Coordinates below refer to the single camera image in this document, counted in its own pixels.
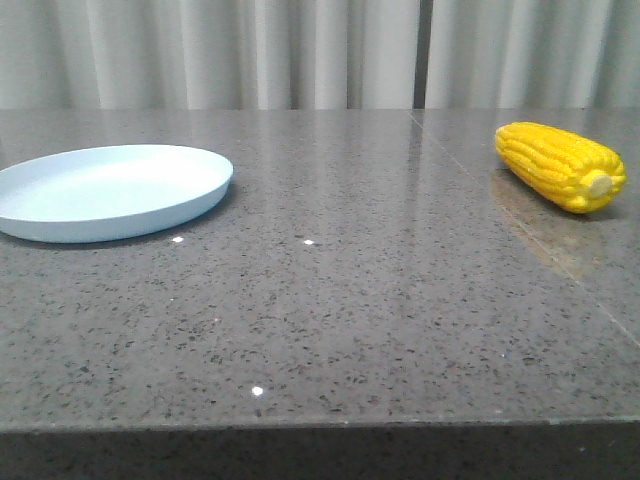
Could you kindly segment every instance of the white curtain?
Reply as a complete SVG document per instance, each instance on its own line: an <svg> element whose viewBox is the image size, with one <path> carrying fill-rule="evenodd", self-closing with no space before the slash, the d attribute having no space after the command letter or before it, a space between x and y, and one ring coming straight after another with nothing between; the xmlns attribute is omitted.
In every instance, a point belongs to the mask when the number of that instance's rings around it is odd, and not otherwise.
<svg viewBox="0 0 640 480"><path fill-rule="evenodd" d="M0 108L640 106L638 0L0 0Z"/></svg>
<svg viewBox="0 0 640 480"><path fill-rule="evenodd" d="M640 106L639 0L436 0L432 107Z"/></svg>

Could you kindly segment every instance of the corn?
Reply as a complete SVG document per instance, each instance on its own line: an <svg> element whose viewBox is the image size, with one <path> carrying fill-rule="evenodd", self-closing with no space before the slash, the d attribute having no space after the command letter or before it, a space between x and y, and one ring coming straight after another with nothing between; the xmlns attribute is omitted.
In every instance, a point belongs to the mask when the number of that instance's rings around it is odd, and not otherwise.
<svg viewBox="0 0 640 480"><path fill-rule="evenodd" d="M496 150L527 185L572 213L603 208L627 180L620 156L609 147L539 123L500 127Z"/></svg>

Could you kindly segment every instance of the light blue plate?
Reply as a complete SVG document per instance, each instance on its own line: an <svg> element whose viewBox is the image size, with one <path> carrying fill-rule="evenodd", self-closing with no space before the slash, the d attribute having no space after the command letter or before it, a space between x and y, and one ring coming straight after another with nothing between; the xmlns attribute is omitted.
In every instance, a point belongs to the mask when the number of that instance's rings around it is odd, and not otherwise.
<svg viewBox="0 0 640 480"><path fill-rule="evenodd" d="M0 171L0 231L55 243L144 235L212 208L232 174L225 157L174 145L40 157Z"/></svg>

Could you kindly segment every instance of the corn cob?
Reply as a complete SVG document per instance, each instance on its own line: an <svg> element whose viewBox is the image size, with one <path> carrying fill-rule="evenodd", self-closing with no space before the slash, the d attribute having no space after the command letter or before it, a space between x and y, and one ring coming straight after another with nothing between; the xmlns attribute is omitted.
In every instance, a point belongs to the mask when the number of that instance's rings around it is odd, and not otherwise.
<svg viewBox="0 0 640 480"><path fill-rule="evenodd" d="M603 208L627 179L620 156L609 147L538 123L500 127L496 150L527 185L573 213Z"/></svg>

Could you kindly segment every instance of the toy corn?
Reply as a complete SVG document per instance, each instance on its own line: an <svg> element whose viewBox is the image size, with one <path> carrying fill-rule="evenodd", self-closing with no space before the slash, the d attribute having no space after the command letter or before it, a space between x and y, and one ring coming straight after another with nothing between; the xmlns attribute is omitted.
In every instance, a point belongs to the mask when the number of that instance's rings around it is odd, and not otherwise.
<svg viewBox="0 0 640 480"><path fill-rule="evenodd" d="M539 123L500 127L496 150L527 185L572 213L608 205L627 179L620 156L609 147Z"/></svg>

